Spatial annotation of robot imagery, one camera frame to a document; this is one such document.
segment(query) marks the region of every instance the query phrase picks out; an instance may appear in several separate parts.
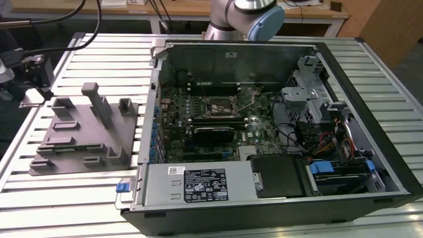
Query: green circuit board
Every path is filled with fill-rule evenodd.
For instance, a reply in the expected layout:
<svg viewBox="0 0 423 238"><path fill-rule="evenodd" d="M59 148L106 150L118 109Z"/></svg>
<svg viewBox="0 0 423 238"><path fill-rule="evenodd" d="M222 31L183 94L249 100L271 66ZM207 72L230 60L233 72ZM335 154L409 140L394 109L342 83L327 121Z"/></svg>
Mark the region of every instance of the green circuit board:
<svg viewBox="0 0 423 238"><path fill-rule="evenodd" d="M273 92L254 95L254 87L242 87L235 97L194 97L185 88L162 92L166 162L239 161L239 146L253 145L258 154L282 153L282 144L271 117ZM215 110L209 104L217 102ZM190 119L238 117L242 129L235 130L230 143L199 146L191 137Z"/></svg>

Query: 3d printed part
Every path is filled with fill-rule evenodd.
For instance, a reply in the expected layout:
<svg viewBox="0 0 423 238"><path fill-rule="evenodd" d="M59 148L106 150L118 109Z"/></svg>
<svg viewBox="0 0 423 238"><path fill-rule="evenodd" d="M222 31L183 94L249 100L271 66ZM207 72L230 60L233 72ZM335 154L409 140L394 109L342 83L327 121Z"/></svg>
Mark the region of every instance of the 3d printed part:
<svg viewBox="0 0 423 238"><path fill-rule="evenodd" d="M52 119L30 174L52 175L124 170L131 164L138 104L120 99L108 104L99 85L84 83L82 93L92 105L58 98Z"/></svg>

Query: cable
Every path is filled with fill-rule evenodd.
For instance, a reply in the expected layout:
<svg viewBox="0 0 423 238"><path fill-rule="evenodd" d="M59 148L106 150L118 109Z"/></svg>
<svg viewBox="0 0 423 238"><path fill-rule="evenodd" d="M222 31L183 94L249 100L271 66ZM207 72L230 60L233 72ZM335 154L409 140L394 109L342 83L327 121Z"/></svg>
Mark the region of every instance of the cable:
<svg viewBox="0 0 423 238"><path fill-rule="evenodd" d="M325 137L326 135L331 135L331 134L334 134L334 133L333 133L333 132L325 132L325 133L321 135L319 142L322 142L323 137Z"/></svg>
<svg viewBox="0 0 423 238"><path fill-rule="evenodd" d="M331 142L331 143L329 143L323 148L321 148L319 150L318 150L318 152L315 152L309 158L307 158L307 160L313 160L313 157L315 156L315 155L318 155L318 154L321 154L322 152L325 152L327 149L330 149L331 147L334 146L334 143Z"/></svg>
<svg viewBox="0 0 423 238"><path fill-rule="evenodd" d="M274 108L275 108L275 104L277 104L277 99L278 97L282 96L282 93L278 92L278 94L275 95L275 99L274 99L274 104L273 104L273 124L278 130L278 132L289 139L294 142L294 144L297 145L297 147L299 148L299 150L306 154L306 155L310 155L310 151L306 150L306 148L279 129L279 125L282 124L278 124L275 123L275 117L274 117Z"/></svg>
<svg viewBox="0 0 423 238"><path fill-rule="evenodd" d="M2 138L0 138L0 143L8 143L8 144L10 144L10 143L12 143L12 140L11 140L11 139L2 139Z"/></svg>
<svg viewBox="0 0 423 238"><path fill-rule="evenodd" d="M96 0L96 2L98 2L98 26L96 26L94 34L92 34L90 40L86 42L86 44L83 44L82 46L76 46L76 47L47 48L47 49L28 51L28 52L23 53L23 57L35 56L35 55L40 55L40 54L46 54L46 53L51 53L51 52L78 51L80 49L84 49L91 44L94 39L96 38L96 36L99 34L100 25L102 25L102 17L103 17L103 15L102 15L102 3L100 3L100 0Z"/></svg>
<svg viewBox="0 0 423 238"><path fill-rule="evenodd" d="M174 24L174 23L177 23L173 19L171 19L171 16L170 16L170 13L167 12L167 9L166 9L166 6L165 6L165 4L163 4L163 1L162 0L159 0L161 1L161 4L162 4L162 6L163 6L163 9L165 9L165 11L166 11L166 15L167 15L167 17L170 18L170 21L171 21L171 23Z"/></svg>
<svg viewBox="0 0 423 238"><path fill-rule="evenodd" d="M305 21L303 7L305 7L305 6L298 5L297 2L294 2L294 4L297 5L297 7L299 7L299 12L302 13L302 24L303 24L303 21Z"/></svg>
<svg viewBox="0 0 423 238"><path fill-rule="evenodd" d="M286 144L287 144L287 146L290 146L290 139L289 138L286 139Z"/></svg>
<svg viewBox="0 0 423 238"><path fill-rule="evenodd" d="M354 142L349 138L346 140L350 142L351 158L354 159Z"/></svg>
<svg viewBox="0 0 423 238"><path fill-rule="evenodd" d="M167 25L167 23L166 23L166 21L165 21L165 19L163 19L163 16L162 16L162 14L161 14L161 11L159 11L159 7L158 7L157 1L155 1L155 0L149 0L149 1L150 1L150 3L151 3L151 6L153 6L154 11L157 12L158 17L161 18L161 23L162 23L162 26L163 26L163 28L165 28L166 33L167 33L167 34L171 34L170 29L169 29L169 25Z"/></svg>
<svg viewBox="0 0 423 238"><path fill-rule="evenodd" d="M71 17L74 17L79 13L79 11L82 10L82 8L86 5L86 2L87 2L86 0L82 0L78 8L70 14L67 14L67 15L59 17L59 18L55 18L55 19L48 19L48 20L42 20L42 21L32 21L31 24L32 25L51 24L51 23L56 23L56 22L60 22L60 21L64 21L64 20L70 19Z"/></svg>

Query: sticker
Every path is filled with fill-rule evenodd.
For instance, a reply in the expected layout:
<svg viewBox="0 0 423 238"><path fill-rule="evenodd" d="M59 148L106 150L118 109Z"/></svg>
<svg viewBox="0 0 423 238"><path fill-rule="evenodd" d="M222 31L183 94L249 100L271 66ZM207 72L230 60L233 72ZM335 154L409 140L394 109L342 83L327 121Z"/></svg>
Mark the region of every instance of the sticker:
<svg viewBox="0 0 423 238"><path fill-rule="evenodd" d="M238 55L237 52L227 52L227 53L225 54L225 57L226 57L226 58L237 58L237 55Z"/></svg>
<svg viewBox="0 0 423 238"><path fill-rule="evenodd" d="M170 167L169 174L170 175L183 175L186 167Z"/></svg>
<svg viewBox="0 0 423 238"><path fill-rule="evenodd" d="M229 200L225 169L185 171L185 200L214 202Z"/></svg>
<svg viewBox="0 0 423 238"><path fill-rule="evenodd" d="M130 11L130 13L139 13L139 14L147 14L147 11Z"/></svg>

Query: motherboard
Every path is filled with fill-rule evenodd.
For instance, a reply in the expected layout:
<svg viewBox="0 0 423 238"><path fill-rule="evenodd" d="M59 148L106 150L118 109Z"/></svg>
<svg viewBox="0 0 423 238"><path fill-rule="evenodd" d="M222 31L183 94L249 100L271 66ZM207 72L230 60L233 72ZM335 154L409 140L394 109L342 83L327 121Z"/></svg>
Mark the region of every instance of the motherboard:
<svg viewBox="0 0 423 238"><path fill-rule="evenodd" d="M238 86L235 94L190 87L162 88L166 163L241 161L282 152L273 124L274 92Z"/></svg>

